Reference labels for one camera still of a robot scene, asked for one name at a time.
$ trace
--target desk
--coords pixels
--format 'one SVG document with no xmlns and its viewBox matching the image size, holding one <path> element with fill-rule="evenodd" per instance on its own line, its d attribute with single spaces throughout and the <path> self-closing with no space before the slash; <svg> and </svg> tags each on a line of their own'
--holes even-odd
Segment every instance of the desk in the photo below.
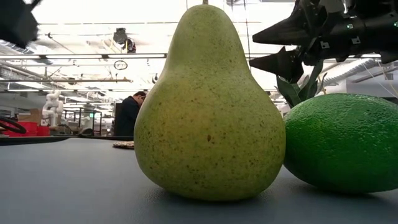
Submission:
<svg viewBox="0 0 398 224">
<path fill-rule="evenodd" d="M 207 203 L 169 194 L 114 141 L 0 146 L 1 224 L 397 224 L 398 191 L 321 192 L 282 168 L 257 198 Z"/>
</svg>

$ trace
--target dark shirt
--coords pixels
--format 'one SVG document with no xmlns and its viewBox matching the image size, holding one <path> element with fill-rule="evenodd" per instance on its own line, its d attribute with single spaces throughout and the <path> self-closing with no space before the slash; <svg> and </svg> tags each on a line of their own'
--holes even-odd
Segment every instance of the dark shirt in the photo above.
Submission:
<svg viewBox="0 0 398 224">
<path fill-rule="evenodd" d="M 131 96 L 123 100 L 120 112 L 115 117 L 114 136 L 134 136 L 134 125 L 139 105 Z"/>
</svg>

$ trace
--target gray table surface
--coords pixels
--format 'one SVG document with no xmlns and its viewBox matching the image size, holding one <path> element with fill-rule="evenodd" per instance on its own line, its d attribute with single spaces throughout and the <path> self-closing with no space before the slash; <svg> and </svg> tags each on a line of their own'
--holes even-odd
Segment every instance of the gray table surface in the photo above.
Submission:
<svg viewBox="0 0 398 224">
<path fill-rule="evenodd" d="M 321 192 L 282 168 L 257 198 L 206 203 L 169 194 L 112 141 L 69 139 L 0 147 L 1 224 L 398 223 L 398 190 Z"/>
</svg>

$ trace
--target pear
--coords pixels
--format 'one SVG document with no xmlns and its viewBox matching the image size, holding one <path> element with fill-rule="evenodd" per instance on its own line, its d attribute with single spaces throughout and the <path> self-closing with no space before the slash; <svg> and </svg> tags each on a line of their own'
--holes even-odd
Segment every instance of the pear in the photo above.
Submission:
<svg viewBox="0 0 398 224">
<path fill-rule="evenodd" d="M 182 16 L 137 117 L 134 144 L 143 173 L 183 197 L 241 200 L 275 180 L 284 122 L 221 9 L 199 5 Z"/>
</svg>

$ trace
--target man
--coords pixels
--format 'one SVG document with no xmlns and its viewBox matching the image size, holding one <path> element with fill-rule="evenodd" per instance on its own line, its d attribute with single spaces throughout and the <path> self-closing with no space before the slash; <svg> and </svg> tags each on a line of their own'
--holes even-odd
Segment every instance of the man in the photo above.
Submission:
<svg viewBox="0 0 398 224">
<path fill-rule="evenodd" d="M 146 93 L 139 91 L 123 100 L 120 112 L 115 117 L 114 136 L 134 136 L 134 125 Z"/>
</svg>

